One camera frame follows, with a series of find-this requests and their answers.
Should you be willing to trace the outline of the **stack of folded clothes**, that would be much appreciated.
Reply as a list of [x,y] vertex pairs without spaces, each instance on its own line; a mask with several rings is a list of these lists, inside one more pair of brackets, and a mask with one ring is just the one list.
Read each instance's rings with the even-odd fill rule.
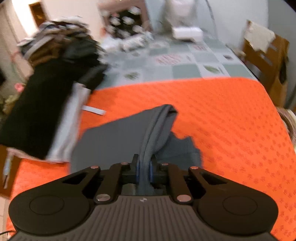
[[107,64],[78,16],[44,22],[18,47],[33,68],[1,128],[1,144],[21,158],[69,162],[79,118]]

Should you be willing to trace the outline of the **grey trousers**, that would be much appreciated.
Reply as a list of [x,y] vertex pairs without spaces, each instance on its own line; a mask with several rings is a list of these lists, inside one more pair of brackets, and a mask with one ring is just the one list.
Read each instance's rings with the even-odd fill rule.
[[155,195],[149,183],[152,156],[160,163],[177,165],[181,170],[202,165],[200,150],[191,137],[179,139],[171,131],[177,110],[164,104],[121,118],[105,125],[89,128],[74,147],[70,172],[90,166],[107,170],[119,162],[130,162],[139,156],[138,195]]

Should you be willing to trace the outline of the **checkered green white tablecloth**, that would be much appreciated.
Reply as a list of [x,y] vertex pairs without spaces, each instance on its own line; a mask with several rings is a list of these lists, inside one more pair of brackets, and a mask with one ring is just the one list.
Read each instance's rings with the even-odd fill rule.
[[230,48],[208,36],[200,43],[156,36],[143,48],[108,53],[104,59],[109,68],[98,89],[188,78],[255,78]]

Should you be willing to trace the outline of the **white power strip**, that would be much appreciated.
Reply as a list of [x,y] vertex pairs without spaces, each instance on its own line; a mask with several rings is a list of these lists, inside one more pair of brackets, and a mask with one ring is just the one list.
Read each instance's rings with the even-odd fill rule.
[[152,41],[151,35],[138,34],[126,38],[121,41],[121,49],[125,52],[129,52],[138,48],[144,48],[149,41]]

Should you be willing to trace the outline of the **orange patterned mat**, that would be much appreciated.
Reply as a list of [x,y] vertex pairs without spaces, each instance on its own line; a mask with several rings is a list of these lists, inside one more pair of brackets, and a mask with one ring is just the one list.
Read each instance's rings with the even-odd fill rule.
[[95,91],[88,104],[106,113],[82,114],[81,132],[162,104],[173,105],[178,111],[173,132],[193,138],[207,171],[276,201],[278,218],[272,232],[260,240],[295,240],[295,151],[259,82],[206,78],[135,84]]

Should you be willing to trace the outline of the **pink cabinet with cups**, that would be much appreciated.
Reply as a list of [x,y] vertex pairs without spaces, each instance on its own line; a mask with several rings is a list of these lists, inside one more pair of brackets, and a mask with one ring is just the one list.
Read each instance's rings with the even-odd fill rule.
[[111,37],[125,39],[152,30],[143,0],[99,1],[98,8]]

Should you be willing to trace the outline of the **wooden chair with cloth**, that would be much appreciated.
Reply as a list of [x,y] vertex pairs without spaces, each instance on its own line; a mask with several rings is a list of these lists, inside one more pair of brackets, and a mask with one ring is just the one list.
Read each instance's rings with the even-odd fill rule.
[[272,30],[248,20],[244,31],[244,62],[259,70],[259,81],[273,104],[284,107],[290,42]]

